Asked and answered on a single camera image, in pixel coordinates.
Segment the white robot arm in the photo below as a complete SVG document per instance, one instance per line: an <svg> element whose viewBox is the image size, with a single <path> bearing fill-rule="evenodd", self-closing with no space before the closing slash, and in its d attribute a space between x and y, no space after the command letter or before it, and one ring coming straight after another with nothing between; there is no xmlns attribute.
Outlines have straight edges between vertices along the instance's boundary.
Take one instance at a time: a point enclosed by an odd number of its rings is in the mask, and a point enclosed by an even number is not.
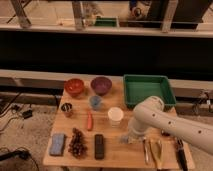
<svg viewBox="0 0 213 171"><path fill-rule="evenodd" d="M120 137L120 141L129 144L144 137L149 127L154 127L213 155L213 126L172 116L164 111L164 107L158 96L138 103L128 122L128 132Z"/></svg>

